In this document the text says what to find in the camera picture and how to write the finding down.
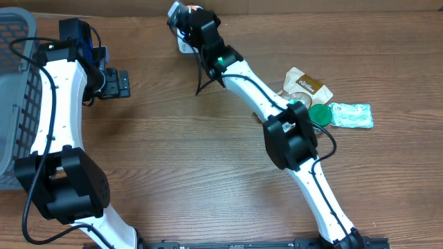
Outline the orange tissue pack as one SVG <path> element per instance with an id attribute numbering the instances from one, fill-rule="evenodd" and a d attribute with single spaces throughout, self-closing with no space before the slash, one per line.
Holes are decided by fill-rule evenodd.
<path id="1" fill-rule="evenodd" d="M 203 8 L 201 6 L 188 5 L 188 10 L 189 10 L 189 12 L 192 12 L 192 11 L 197 11 L 197 10 L 203 10 Z"/>

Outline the beige brown snack pouch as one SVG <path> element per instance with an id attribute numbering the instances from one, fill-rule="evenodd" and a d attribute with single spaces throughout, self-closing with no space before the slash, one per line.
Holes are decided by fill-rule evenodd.
<path id="1" fill-rule="evenodd" d="M 299 100 L 307 110 L 315 104 L 327 104 L 333 97 L 333 93 L 320 80 L 296 67 L 286 73 L 282 88 L 277 95 L 286 100 Z"/>

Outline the green lid jar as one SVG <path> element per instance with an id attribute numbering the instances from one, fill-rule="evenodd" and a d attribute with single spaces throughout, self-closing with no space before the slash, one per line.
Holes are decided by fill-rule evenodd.
<path id="1" fill-rule="evenodd" d="M 312 105 L 308 110 L 309 117 L 322 128 L 326 129 L 332 122 L 332 111 L 325 104 Z"/>

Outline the light green tissue pack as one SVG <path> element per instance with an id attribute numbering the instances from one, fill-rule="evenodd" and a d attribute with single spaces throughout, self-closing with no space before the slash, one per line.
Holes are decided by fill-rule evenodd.
<path id="1" fill-rule="evenodd" d="M 332 125 L 342 128 L 371 129 L 374 126 L 369 104 L 331 103 Z"/>

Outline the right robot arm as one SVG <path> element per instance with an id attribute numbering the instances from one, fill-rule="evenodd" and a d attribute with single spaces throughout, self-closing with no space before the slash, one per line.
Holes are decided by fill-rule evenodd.
<path id="1" fill-rule="evenodd" d="M 167 24 L 199 62 L 210 82 L 243 99 L 262 122 L 266 152 L 300 188 L 317 222 L 319 248 L 364 248 L 365 242 L 336 200 L 321 167 L 313 122 L 301 102 L 289 102 L 272 91 L 248 62 L 219 34 L 218 16 L 209 10 L 175 1 Z"/>

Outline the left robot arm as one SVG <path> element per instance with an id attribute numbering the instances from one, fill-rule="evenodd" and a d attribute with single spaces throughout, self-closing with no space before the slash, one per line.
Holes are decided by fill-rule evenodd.
<path id="1" fill-rule="evenodd" d="M 39 124 L 30 154 L 15 163 L 26 207 L 66 232 L 83 231 L 97 248 L 142 248 L 138 231 L 112 207 L 107 176 L 82 141 L 83 107 L 129 97 L 128 73 L 107 67 L 107 48 L 87 22 L 61 20 L 59 34 L 40 38 L 32 60 L 42 81 Z"/>

